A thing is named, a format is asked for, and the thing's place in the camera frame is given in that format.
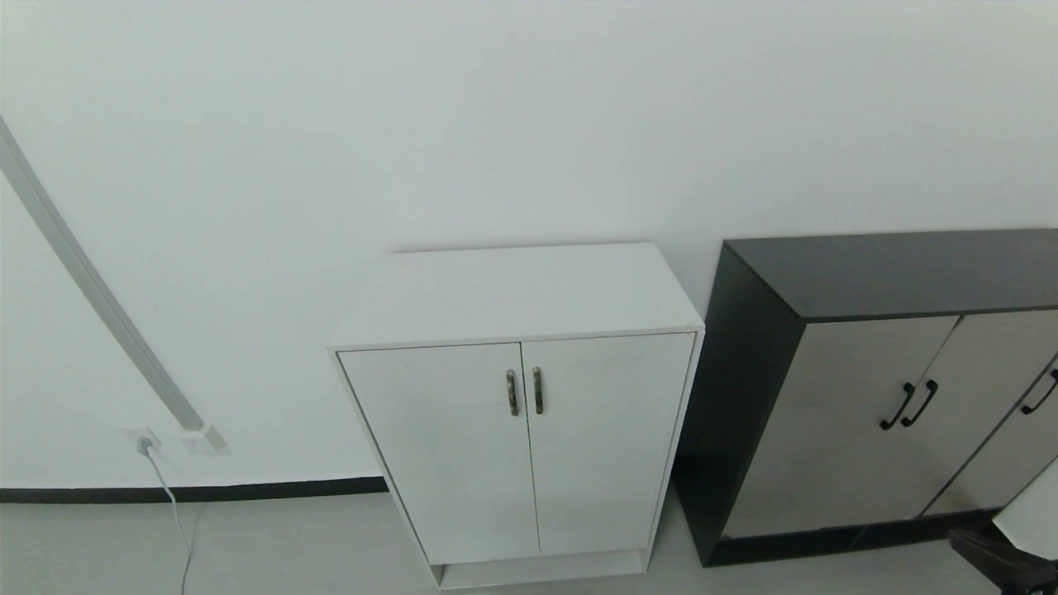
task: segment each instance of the floor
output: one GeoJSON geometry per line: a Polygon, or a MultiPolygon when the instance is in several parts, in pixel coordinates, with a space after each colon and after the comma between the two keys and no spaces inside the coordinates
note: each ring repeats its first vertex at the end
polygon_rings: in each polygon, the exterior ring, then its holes
{"type": "MultiPolygon", "coordinates": [[[[195,558],[187,595],[434,595],[389,494],[181,505],[195,558]]],[[[168,505],[0,507],[0,592],[177,594],[184,549],[168,505]]],[[[484,593],[540,595],[995,595],[945,542],[701,569],[678,501],[645,575],[484,593]]]]}

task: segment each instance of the black cabinet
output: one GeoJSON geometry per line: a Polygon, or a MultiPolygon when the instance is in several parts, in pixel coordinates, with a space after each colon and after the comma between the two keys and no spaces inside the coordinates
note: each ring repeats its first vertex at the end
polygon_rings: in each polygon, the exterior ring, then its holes
{"type": "Polygon", "coordinates": [[[726,241],[673,471],[703,563],[1005,505],[1058,455],[1016,410],[1056,351],[1055,230],[726,241]]]}

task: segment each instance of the metal handle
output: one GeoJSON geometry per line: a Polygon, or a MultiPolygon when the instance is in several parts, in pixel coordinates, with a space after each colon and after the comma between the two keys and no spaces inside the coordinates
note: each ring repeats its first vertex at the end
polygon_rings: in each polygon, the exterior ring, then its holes
{"type": "Polygon", "coordinates": [[[933,395],[936,394],[936,390],[940,389],[941,385],[933,380],[927,380],[926,387],[929,389],[929,394],[926,395],[926,402],[924,402],[923,407],[918,409],[918,413],[916,413],[915,416],[912,417],[911,419],[908,419],[907,417],[900,419],[900,425],[904,426],[905,428],[910,428],[912,423],[918,421],[918,416],[922,415],[924,411],[926,411],[927,407],[929,407],[929,402],[933,400],[933,395]]]}
{"type": "Polygon", "coordinates": [[[900,415],[904,414],[904,410],[908,408],[908,403],[911,402],[911,397],[915,396],[915,385],[911,382],[905,382],[904,392],[907,393],[908,396],[904,397],[904,402],[900,404],[900,409],[896,410],[896,415],[894,415],[892,419],[882,419],[878,422],[878,426],[887,432],[890,428],[896,426],[896,420],[900,418],[900,415]]]}
{"type": "Polygon", "coordinates": [[[540,368],[532,368],[532,392],[536,398],[536,415],[544,413],[544,382],[540,379],[540,368]]]}
{"type": "Polygon", "coordinates": [[[514,371],[507,371],[507,402],[511,405],[511,415],[518,416],[518,395],[514,391],[514,371]]]}
{"type": "Polygon", "coordinates": [[[1051,371],[1051,378],[1055,379],[1055,383],[1051,385],[1051,390],[1047,391],[1047,394],[1043,395],[1043,398],[1040,399],[1040,402],[1036,403],[1036,407],[1028,407],[1027,404],[1022,405],[1021,413],[1024,413],[1025,415],[1030,415],[1034,411],[1040,409],[1040,405],[1043,404],[1043,401],[1047,400],[1047,397],[1051,396],[1051,393],[1055,392],[1055,387],[1058,387],[1058,367],[1051,371]]]}

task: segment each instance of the power cord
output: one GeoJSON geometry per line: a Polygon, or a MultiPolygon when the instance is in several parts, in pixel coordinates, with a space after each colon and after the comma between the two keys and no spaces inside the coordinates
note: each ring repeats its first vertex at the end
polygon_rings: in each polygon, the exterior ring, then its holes
{"type": "Polygon", "coordinates": [[[162,483],[162,489],[165,490],[165,494],[169,497],[169,502],[172,503],[172,516],[177,520],[177,528],[180,529],[180,539],[184,540],[184,549],[187,551],[187,562],[184,563],[184,577],[180,580],[180,595],[184,595],[184,590],[187,588],[187,571],[191,567],[191,546],[187,542],[187,536],[184,535],[183,525],[180,524],[180,513],[177,511],[177,498],[172,495],[172,491],[169,489],[168,484],[165,483],[165,479],[162,477],[162,472],[158,470],[158,465],[150,455],[150,450],[148,450],[152,446],[154,446],[154,443],[150,438],[141,437],[136,441],[135,449],[150,462],[150,466],[154,468],[154,474],[158,475],[158,481],[162,483]]]}

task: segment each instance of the power outlet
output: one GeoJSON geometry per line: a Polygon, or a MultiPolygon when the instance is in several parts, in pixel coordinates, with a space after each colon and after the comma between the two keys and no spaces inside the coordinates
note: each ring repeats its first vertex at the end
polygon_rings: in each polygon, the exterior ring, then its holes
{"type": "Polygon", "coordinates": [[[223,454],[226,452],[224,439],[220,437],[220,432],[213,427],[213,423],[206,425],[198,432],[180,434],[180,441],[184,443],[184,447],[193,454],[223,454]]]}
{"type": "Polygon", "coordinates": [[[140,446],[140,438],[149,439],[153,448],[162,448],[162,440],[158,439],[158,436],[150,431],[150,428],[122,428],[122,433],[132,443],[133,448],[140,446]]]}

